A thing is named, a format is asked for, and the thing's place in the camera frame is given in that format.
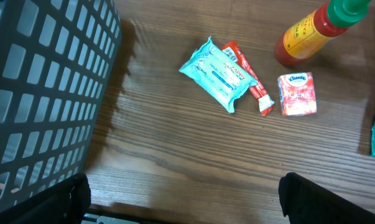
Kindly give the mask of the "red yellow sauce bottle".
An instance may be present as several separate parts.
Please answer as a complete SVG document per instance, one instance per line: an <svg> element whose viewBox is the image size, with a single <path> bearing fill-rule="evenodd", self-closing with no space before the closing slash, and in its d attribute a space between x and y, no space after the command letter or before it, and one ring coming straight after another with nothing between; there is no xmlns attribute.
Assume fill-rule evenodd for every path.
<svg viewBox="0 0 375 224"><path fill-rule="evenodd" d="M361 21L371 0L329 0L287 29L274 49L278 62L295 66Z"/></svg>

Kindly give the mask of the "teal white small packet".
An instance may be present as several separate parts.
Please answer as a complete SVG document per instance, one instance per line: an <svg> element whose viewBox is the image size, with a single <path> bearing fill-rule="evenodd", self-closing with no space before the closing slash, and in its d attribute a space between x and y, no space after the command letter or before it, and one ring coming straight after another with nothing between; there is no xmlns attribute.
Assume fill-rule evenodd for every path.
<svg viewBox="0 0 375 224"><path fill-rule="evenodd" d="M234 101L257 85L257 80L219 49L211 37L179 72L194 80L229 113L234 113Z"/></svg>

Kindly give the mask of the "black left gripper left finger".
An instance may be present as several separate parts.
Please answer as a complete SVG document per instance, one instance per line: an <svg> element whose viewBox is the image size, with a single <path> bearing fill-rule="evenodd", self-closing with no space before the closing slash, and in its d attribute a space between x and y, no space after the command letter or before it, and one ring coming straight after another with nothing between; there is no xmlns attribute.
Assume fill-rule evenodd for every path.
<svg viewBox="0 0 375 224"><path fill-rule="evenodd" d="M91 205L88 178L75 174L0 213L0 224L81 223Z"/></svg>

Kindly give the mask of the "red white tissue pack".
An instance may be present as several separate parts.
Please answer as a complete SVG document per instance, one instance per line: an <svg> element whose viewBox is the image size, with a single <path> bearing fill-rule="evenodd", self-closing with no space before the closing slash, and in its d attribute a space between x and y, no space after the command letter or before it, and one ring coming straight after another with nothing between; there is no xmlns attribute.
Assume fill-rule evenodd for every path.
<svg viewBox="0 0 375 224"><path fill-rule="evenodd" d="M283 116L303 116L317 112L311 72L281 75L277 81Z"/></svg>

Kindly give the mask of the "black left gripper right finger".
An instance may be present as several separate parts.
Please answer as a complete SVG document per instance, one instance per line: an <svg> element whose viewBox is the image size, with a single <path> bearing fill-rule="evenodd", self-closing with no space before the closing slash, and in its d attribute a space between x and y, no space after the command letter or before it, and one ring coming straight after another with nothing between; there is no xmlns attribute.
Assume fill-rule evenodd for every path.
<svg viewBox="0 0 375 224"><path fill-rule="evenodd" d="M374 213L295 172L280 179L278 193L283 216L288 217L291 224L375 224Z"/></svg>

